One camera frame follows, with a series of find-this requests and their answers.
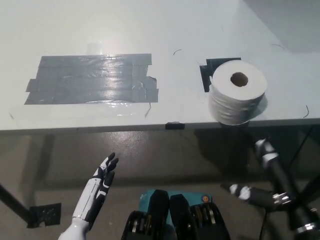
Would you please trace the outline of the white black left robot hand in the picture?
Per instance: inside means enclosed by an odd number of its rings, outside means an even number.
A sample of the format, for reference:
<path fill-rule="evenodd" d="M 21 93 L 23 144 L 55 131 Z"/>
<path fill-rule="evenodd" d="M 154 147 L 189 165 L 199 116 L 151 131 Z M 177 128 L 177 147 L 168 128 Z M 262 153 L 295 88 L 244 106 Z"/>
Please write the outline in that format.
<path fill-rule="evenodd" d="M 119 161 L 115 155 L 113 152 L 106 157 L 87 181 L 73 212 L 74 218 L 82 219 L 91 225 L 94 223 L 115 176 L 114 169 Z"/>

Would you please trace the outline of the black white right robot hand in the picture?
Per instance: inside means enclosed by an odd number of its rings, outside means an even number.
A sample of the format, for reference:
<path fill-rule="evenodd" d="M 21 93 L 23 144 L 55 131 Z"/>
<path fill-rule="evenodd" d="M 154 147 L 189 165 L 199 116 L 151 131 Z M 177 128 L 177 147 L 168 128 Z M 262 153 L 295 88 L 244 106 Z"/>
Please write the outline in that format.
<path fill-rule="evenodd" d="M 273 191 L 228 182 L 221 184 L 222 189 L 268 212 L 286 212 L 290 229 L 299 234 L 318 229 L 319 218 L 302 202 L 297 185 L 282 164 L 279 153 L 266 138 L 255 141 L 254 148 Z"/>

